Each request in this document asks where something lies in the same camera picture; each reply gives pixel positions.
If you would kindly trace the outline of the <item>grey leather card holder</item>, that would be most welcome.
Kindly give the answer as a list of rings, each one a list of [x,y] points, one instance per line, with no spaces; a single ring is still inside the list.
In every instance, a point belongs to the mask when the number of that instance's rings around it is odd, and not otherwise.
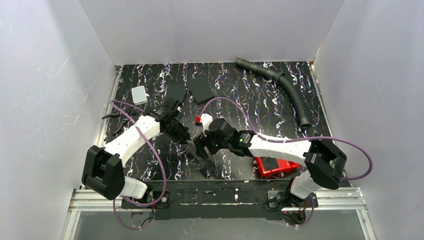
[[[192,140],[187,140],[187,149],[189,150],[189,152],[199,161],[202,162],[203,159],[201,158],[201,156],[199,156],[197,154],[197,147],[195,145],[195,143]]]

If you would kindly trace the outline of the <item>red plastic bin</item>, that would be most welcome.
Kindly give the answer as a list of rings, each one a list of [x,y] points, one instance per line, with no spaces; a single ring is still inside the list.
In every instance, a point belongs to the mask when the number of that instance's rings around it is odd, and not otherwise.
[[[288,161],[281,158],[273,157],[254,157],[257,170],[262,178],[276,177],[301,169],[298,163]]]

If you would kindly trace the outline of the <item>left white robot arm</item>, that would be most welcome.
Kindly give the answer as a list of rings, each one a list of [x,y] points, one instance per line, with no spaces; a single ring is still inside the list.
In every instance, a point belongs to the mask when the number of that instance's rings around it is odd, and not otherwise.
[[[82,184],[108,200],[116,197],[142,199],[149,187],[143,181],[124,174],[126,162],[150,140],[160,134],[184,145],[190,141],[188,128],[178,119],[182,108],[161,105],[149,107],[131,127],[103,146],[93,145],[86,154]]]

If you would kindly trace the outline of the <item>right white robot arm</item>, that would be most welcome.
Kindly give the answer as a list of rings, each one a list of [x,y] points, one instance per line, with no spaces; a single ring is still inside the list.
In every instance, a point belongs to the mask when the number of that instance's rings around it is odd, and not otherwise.
[[[292,179],[289,196],[300,200],[320,188],[337,190],[342,181],[347,156],[330,139],[289,139],[260,135],[252,130],[236,130],[223,118],[203,113],[196,118],[202,132],[194,139],[195,154],[207,160],[225,149],[239,157],[274,158],[305,166]]]

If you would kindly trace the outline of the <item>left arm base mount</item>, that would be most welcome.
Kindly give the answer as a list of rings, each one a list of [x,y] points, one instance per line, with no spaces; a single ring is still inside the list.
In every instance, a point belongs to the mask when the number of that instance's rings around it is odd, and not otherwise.
[[[141,199],[134,199],[134,198],[129,198],[129,199],[130,201],[133,201],[137,204],[150,204],[154,202],[156,199],[159,199],[157,203],[149,205],[149,207],[154,209],[168,209],[170,207],[170,201],[171,201],[170,192],[166,191],[164,193],[164,196],[161,198],[160,198],[160,195],[161,195],[161,191],[151,191],[149,193],[146,193],[144,197]],[[121,202],[121,208],[122,209],[141,209],[142,207],[123,199]]]

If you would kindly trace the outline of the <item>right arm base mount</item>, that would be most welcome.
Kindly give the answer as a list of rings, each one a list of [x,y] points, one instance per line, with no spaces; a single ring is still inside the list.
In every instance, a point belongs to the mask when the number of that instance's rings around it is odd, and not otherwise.
[[[314,193],[300,199],[284,191],[270,190],[267,192],[263,208],[269,212],[281,213],[286,226],[298,229],[311,220],[318,205]]]

